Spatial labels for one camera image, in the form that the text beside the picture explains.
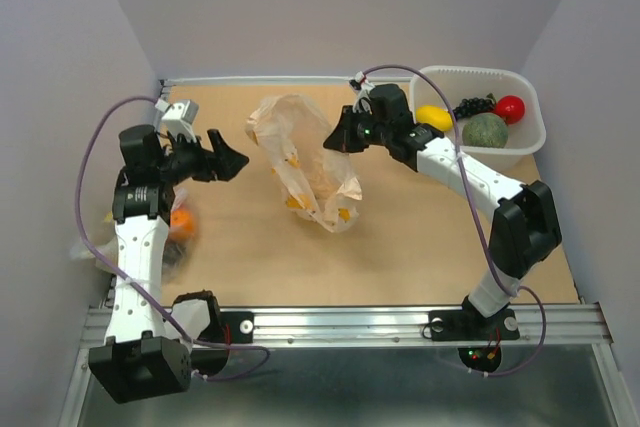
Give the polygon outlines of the black fake grape bunch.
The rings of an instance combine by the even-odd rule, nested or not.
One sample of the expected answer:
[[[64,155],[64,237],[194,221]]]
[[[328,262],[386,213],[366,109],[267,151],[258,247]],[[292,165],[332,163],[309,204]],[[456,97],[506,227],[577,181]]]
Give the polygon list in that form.
[[[453,110],[456,120],[469,119],[473,116],[491,113],[494,111],[497,100],[492,93],[484,97],[473,97],[462,99],[459,105]]]

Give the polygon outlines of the translucent banana-print plastic bag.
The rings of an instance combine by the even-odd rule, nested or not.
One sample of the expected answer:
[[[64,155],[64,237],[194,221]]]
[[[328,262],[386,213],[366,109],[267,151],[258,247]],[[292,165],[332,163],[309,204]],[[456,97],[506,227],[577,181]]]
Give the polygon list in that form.
[[[245,132],[266,156],[290,212],[330,233],[355,225],[362,201],[356,169],[348,155],[323,147],[332,128],[310,97],[264,98],[247,118]]]

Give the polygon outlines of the red fake apple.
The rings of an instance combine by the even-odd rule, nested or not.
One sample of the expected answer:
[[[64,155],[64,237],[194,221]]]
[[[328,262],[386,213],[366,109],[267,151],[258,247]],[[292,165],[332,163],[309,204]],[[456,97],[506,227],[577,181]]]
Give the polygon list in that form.
[[[524,118],[526,104],[518,96],[507,95],[496,103],[493,113],[499,116],[507,125],[513,125]]]

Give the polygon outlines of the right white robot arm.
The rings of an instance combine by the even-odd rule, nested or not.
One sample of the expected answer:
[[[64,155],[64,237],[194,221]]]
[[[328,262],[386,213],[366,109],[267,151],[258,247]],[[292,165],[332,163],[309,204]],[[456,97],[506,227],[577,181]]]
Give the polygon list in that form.
[[[399,86],[349,84],[356,99],[343,107],[324,148],[354,154],[381,146],[394,160],[465,197],[472,215],[490,221],[490,234],[481,239],[489,271],[460,313],[466,334],[484,336],[531,268],[561,244],[551,189],[541,181],[525,184],[506,177],[458,150],[442,131],[415,122]]]

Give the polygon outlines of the yellow fake lemon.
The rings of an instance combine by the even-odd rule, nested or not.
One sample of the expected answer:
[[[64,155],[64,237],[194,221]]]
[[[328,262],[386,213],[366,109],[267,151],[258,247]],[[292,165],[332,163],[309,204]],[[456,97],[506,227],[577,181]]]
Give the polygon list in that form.
[[[418,123],[429,124],[442,132],[453,128],[453,119],[450,113],[438,106],[423,105],[417,108],[415,118]]]

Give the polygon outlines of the green fake melon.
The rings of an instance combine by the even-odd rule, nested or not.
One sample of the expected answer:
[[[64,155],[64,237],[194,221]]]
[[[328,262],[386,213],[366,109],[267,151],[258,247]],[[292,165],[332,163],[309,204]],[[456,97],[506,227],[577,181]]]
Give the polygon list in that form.
[[[504,148],[509,139],[507,124],[493,113],[472,117],[463,127],[465,146],[479,148]]]

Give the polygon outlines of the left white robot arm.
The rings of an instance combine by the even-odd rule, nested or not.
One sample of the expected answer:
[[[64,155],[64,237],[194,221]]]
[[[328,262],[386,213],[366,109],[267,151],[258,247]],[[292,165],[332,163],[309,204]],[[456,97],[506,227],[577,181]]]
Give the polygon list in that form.
[[[163,254],[169,238],[174,188],[187,179],[229,181],[249,162],[216,129],[209,149],[183,134],[161,146],[151,125],[119,135],[124,159],[112,214],[118,246],[118,280],[113,313],[102,346],[90,350],[94,377],[118,404],[188,390],[194,341],[216,347],[205,362],[213,375],[224,368],[230,329],[210,291],[178,297],[171,310],[159,303]]]

